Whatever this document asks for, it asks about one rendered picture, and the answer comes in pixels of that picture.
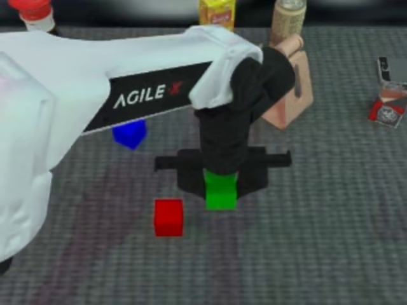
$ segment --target yellow package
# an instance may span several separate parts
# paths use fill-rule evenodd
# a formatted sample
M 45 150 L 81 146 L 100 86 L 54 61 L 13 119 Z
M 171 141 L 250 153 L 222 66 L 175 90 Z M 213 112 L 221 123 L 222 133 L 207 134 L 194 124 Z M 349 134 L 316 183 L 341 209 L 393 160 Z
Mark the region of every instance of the yellow package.
M 199 0 L 199 24 L 219 24 L 233 31 L 236 0 Z

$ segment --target tan box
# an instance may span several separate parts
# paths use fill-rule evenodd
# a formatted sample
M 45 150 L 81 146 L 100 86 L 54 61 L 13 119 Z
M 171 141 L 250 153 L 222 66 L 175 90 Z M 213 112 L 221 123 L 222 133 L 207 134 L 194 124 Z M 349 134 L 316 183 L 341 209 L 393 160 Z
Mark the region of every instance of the tan box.
M 308 57 L 301 51 L 303 44 L 301 36 L 293 34 L 275 47 L 289 59 L 296 73 L 295 88 L 262 116 L 280 130 L 285 130 L 314 101 Z
M 219 24 L 235 28 L 236 0 L 199 0 L 199 24 Z

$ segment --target table surface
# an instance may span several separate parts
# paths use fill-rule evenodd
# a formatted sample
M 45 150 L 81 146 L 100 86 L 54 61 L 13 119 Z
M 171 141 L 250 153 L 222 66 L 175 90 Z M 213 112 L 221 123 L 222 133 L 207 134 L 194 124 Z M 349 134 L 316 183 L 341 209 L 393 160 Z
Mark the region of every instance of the table surface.
M 180 31 L 62 28 L 81 39 Z M 251 130 L 254 145 L 293 154 L 268 189 L 235 212 L 206 212 L 177 190 L 175 172 L 153 172 L 155 156 L 198 147 L 191 109 L 148 119 L 136 152 L 109 131 L 80 138 L 54 170 L 45 225 L 0 279 L 0 304 L 407 304 L 407 122 L 367 119 L 374 60 L 407 56 L 407 29 L 309 27 L 303 37 L 314 105 L 285 132 L 262 120 Z M 169 196 L 184 198 L 183 238 L 154 236 L 153 200 Z

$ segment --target bottle cap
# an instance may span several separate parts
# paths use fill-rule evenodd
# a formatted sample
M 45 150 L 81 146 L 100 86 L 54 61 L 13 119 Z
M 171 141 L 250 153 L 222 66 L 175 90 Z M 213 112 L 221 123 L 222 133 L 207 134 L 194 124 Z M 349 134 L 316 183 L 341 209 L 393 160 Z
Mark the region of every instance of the bottle cap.
M 8 4 L 27 21 L 44 19 L 52 12 L 51 0 L 8 0 Z

